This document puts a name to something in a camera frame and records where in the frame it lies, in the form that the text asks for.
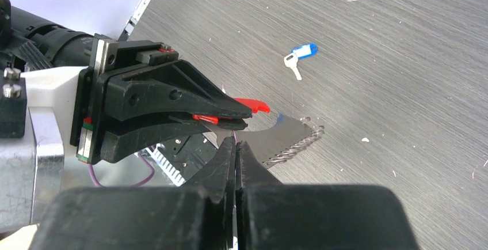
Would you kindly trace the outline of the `blue tagged key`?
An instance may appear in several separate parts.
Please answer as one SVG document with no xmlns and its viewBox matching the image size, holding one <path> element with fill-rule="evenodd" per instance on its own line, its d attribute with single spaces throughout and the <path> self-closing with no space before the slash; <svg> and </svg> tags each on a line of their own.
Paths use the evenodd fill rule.
<svg viewBox="0 0 488 250">
<path fill-rule="evenodd" d="M 291 69 L 298 81 L 302 80 L 302 76 L 298 69 L 298 61 L 300 59 L 308 58 L 316 55 L 318 47 L 316 44 L 310 43 L 291 49 L 290 54 L 284 57 L 284 65 Z"/>
</svg>

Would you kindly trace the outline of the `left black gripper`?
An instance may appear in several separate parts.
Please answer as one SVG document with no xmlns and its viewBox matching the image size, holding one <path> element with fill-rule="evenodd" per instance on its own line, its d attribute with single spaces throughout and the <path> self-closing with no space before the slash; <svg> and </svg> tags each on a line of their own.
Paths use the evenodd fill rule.
<svg viewBox="0 0 488 250">
<path fill-rule="evenodd" d="M 70 144 L 77 148 L 79 161 L 114 164 L 145 147 L 204 133 L 209 127 L 247 126 L 242 119 L 252 116 L 251 108 L 178 57 L 167 44 L 94 36 L 90 63 L 78 77 L 71 128 Z M 164 112 L 233 119 L 151 115 Z"/>
</svg>

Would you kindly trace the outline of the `red handled metal keyring holder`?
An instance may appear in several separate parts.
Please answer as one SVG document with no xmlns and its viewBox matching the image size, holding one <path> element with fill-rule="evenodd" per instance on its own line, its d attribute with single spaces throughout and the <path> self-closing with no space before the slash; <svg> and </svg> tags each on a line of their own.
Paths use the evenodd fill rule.
<svg viewBox="0 0 488 250">
<path fill-rule="evenodd" d="M 217 147 L 227 137 L 233 137 L 235 144 L 247 142 L 256 159 L 266 169 L 293 159 L 324 134 L 323 127 L 307 124 L 309 117 L 297 119 L 282 113 L 276 114 L 276 122 L 272 127 L 259 131 L 224 129 L 219 126 L 224 123 L 224 119 L 216 116 L 193 115 L 192 120 L 216 135 Z"/>
</svg>

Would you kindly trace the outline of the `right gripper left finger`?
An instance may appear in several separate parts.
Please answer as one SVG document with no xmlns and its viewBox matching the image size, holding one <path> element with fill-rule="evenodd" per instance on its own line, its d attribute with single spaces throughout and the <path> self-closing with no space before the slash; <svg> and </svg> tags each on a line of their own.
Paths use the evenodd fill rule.
<svg viewBox="0 0 488 250">
<path fill-rule="evenodd" d="M 31 249 L 228 249 L 236 141 L 179 187 L 74 188 L 45 212 Z"/>
</svg>

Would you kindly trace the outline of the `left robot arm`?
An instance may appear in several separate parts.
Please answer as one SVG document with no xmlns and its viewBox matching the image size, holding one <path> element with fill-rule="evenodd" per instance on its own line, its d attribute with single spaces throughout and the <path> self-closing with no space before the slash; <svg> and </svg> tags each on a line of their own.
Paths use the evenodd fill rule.
<svg viewBox="0 0 488 250">
<path fill-rule="evenodd" d="M 87 164 L 117 163 L 156 143 L 204 132 L 211 117 L 243 130 L 251 108 L 223 93 L 167 44 L 73 31 L 1 0 L 1 70 L 79 66 L 69 143 Z"/>
</svg>

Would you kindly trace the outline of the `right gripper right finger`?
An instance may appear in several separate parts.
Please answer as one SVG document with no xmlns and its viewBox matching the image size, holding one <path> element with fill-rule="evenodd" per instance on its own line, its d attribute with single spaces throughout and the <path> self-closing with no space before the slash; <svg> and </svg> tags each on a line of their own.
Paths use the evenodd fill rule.
<svg viewBox="0 0 488 250">
<path fill-rule="evenodd" d="M 403 206 L 368 184 L 286 185 L 237 146 L 239 249 L 418 249 Z"/>
</svg>

